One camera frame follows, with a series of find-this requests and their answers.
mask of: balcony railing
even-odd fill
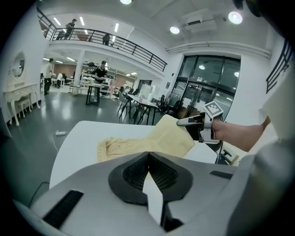
[[[266,79],[266,93],[268,93],[276,84],[277,78],[283,70],[288,68],[288,62],[292,56],[291,45],[285,40],[281,55],[279,56],[276,65]]]
[[[74,28],[70,34],[67,34],[65,28],[56,28],[54,24],[52,24],[52,22],[40,11],[40,9],[37,8],[37,11],[43,34],[45,38],[51,41],[75,40],[103,44],[103,37],[106,34],[109,34],[107,32],[99,30],[84,28]],[[149,63],[158,70],[164,71],[167,63],[163,61],[161,58],[157,57],[155,54],[117,35],[109,34],[109,36],[110,40],[108,43],[104,43],[105,47],[112,47],[125,53],[131,54]]]

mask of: black strip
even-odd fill
[[[212,172],[210,172],[210,175],[218,176],[223,179],[231,179],[233,176],[233,174],[221,172],[221,171],[212,171]]]
[[[56,229],[59,229],[84,193],[69,191],[59,203],[43,218],[45,222]]]

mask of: white chair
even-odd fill
[[[29,112],[32,112],[31,110],[31,102],[29,96],[22,97],[20,100],[16,101],[16,106],[19,106],[21,108],[21,111],[23,112],[24,117],[24,110],[27,112],[27,106],[29,106]]]
[[[121,106],[123,105],[123,109],[122,109],[122,112],[121,112],[121,115],[119,116],[119,118],[121,118],[121,116],[122,116],[123,111],[124,111],[125,108],[126,108],[126,114],[128,114],[128,109],[127,109],[128,107],[129,107],[129,112],[131,112],[131,108],[133,108],[133,107],[138,107],[137,104],[135,104],[135,103],[130,103],[130,100],[124,98],[124,96],[122,95],[121,92],[119,92],[119,100],[120,100],[120,102],[121,102],[121,105],[120,105],[120,107],[119,107],[117,113],[119,113],[119,111],[120,111],[120,109],[121,109]]]

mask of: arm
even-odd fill
[[[250,126],[225,123],[215,119],[212,122],[212,129],[215,132],[215,139],[228,142],[229,144],[248,152],[259,140],[269,123],[269,117],[266,117],[262,124]]]

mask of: ceiling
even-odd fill
[[[43,0],[38,4],[49,17],[70,13],[116,19],[148,34],[166,48],[196,41],[230,41],[266,47],[268,23],[244,6],[240,12],[243,22],[234,25],[228,20],[231,11],[238,11],[232,0],[135,0],[130,5],[123,5],[119,0]],[[216,29],[195,33],[185,29],[185,15],[204,9],[207,13],[203,19],[212,19]],[[169,31],[171,26],[179,27],[180,33],[173,35]]]
[[[80,17],[83,18],[84,26],[81,24]],[[53,18],[57,18],[61,25],[58,25]],[[90,14],[56,14],[49,17],[52,23],[57,28],[65,27],[66,24],[76,19],[75,28],[84,28],[99,30],[111,34],[115,34],[127,39],[133,30],[133,26],[114,20],[104,16],[90,15]],[[117,32],[115,32],[115,25],[119,24]]]
[[[74,50],[74,49],[62,49],[62,50],[47,50],[44,54],[45,58],[53,58],[55,63],[58,64],[58,61],[63,62],[64,64],[70,64],[70,65],[76,65],[78,58],[79,58],[80,50]],[[72,62],[67,59],[67,57],[74,59],[76,62]],[[149,73],[146,70],[140,69],[130,63],[127,63],[123,60],[110,57],[108,55],[104,55],[101,53],[94,53],[86,51],[84,58],[84,62],[93,62],[95,64],[100,64],[103,60],[107,62],[107,66],[110,69],[118,70],[123,72],[124,74],[131,74],[133,72],[136,72],[136,76],[139,79],[156,79],[157,77],[153,74]]]

